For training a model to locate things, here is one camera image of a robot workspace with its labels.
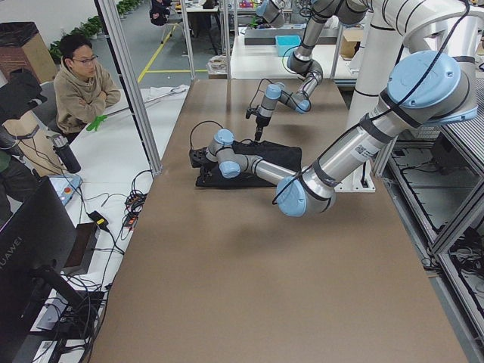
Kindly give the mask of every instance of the brown tabletop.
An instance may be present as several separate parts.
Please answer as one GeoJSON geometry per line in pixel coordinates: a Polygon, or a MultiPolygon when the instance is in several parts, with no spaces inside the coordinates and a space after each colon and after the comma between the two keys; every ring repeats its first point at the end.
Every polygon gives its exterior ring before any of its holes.
{"type": "MultiPolygon", "coordinates": [[[[285,82],[296,89],[299,81],[285,82]]],[[[338,194],[295,219],[273,188],[198,189],[188,160],[194,125],[215,120],[241,140],[259,81],[196,81],[188,93],[110,293],[93,362],[389,363],[467,361],[385,187],[338,194]]],[[[342,131],[329,81],[299,116],[278,105],[269,141],[310,163],[342,131]]],[[[194,146],[217,128],[201,125],[194,146]]]]}

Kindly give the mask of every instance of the man's hair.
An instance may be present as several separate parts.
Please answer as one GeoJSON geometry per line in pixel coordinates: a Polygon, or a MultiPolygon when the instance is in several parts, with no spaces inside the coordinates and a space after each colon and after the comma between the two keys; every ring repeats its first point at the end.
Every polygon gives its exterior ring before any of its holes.
{"type": "Polygon", "coordinates": [[[72,59],[74,57],[74,51],[83,45],[92,48],[92,43],[84,35],[69,34],[60,40],[59,50],[64,58],[72,59]]]}

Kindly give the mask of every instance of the white wall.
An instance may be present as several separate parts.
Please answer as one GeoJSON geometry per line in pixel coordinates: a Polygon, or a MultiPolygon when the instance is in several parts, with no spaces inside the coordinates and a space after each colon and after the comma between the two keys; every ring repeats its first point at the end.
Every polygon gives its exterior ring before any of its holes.
{"type": "Polygon", "coordinates": [[[33,21],[48,46],[69,33],[88,17],[97,15],[94,0],[3,0],[0,1],[0,23],[33,21]]]}

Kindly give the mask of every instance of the beige hoodie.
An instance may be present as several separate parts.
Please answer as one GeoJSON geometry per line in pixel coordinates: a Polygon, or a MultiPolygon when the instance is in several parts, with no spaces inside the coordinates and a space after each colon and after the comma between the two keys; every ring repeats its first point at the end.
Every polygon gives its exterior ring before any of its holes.
{"type": "Polygon", "coordinates": [[[85,125],[103,114],[106,107],[117,103],[121,97],[111,75],[99,63],[96,74],[83,82],[60,63],[60,70],[54,79],[55,100],[57,103],[57,125],[65,134],[73,134],[84,129],[85,125]],[[99,98],[101,91],[106,92],[106,101],[99,98]],[[85,106],[79,103],[84,99],[85,106]]]}

